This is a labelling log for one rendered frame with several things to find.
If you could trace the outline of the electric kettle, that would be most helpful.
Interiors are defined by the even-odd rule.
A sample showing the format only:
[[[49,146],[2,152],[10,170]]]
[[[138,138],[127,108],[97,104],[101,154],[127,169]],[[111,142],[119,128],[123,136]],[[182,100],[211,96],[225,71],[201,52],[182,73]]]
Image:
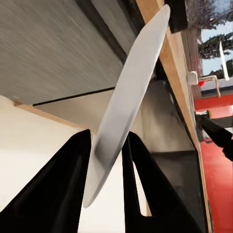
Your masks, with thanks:
[[[164,0],[170,7],[172,34],[186,31],[233,12],[233,0]]]

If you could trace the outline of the saucer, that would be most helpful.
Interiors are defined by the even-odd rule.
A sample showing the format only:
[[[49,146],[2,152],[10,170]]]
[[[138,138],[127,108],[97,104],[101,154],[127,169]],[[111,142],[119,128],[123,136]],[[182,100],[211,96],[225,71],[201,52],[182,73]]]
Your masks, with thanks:
[[[83,207],[103,188],[126,141],[166,35],[170,7],[166,4],[134,41],[91,147]]]

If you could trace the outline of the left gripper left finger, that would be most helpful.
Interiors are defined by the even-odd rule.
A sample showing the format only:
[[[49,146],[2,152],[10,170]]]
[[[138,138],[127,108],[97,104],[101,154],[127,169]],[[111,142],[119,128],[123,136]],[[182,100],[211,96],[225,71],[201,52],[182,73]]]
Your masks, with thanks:
[[[91,132],[74,134],[0,212],[0,233],[77,233]]]

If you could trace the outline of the coffee cup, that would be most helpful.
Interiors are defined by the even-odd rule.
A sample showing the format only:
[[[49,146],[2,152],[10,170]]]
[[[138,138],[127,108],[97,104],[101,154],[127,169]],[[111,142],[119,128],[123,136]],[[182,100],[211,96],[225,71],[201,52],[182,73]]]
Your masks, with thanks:
[[[198,84],[198,75],[196,71],[187,72],[186,81],[188,84]]]

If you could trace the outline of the bottle of coffee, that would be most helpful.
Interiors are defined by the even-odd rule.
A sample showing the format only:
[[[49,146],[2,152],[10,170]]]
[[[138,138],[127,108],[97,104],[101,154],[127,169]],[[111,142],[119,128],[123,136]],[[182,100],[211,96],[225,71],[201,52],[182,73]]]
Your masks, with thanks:
[[[208,111],[208,110],[205,110],[203,112],[195,112],[195,119],[198,119],[198,122],[200,122],[202,117],[210,119],[211,118],[211,112]]]

